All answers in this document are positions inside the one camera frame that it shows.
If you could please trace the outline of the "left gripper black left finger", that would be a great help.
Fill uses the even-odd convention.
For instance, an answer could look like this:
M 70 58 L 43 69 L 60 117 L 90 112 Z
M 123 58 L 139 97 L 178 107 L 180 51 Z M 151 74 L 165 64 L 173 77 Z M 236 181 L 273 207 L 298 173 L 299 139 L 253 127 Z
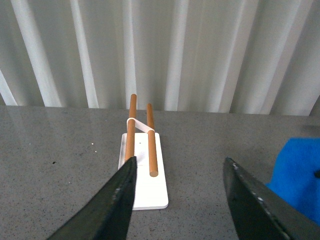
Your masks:
M 129 158 L 50 240 L 125 240 L 136 191 L 137 158 Z

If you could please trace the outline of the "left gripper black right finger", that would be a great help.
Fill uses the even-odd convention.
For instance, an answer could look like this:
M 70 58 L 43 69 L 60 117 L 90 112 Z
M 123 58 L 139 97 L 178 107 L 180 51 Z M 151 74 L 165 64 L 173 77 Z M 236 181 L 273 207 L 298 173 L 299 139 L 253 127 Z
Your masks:
M 232 158 L 223 163 L 228 207 L 240 240 L 318 240 L 320 227 Z

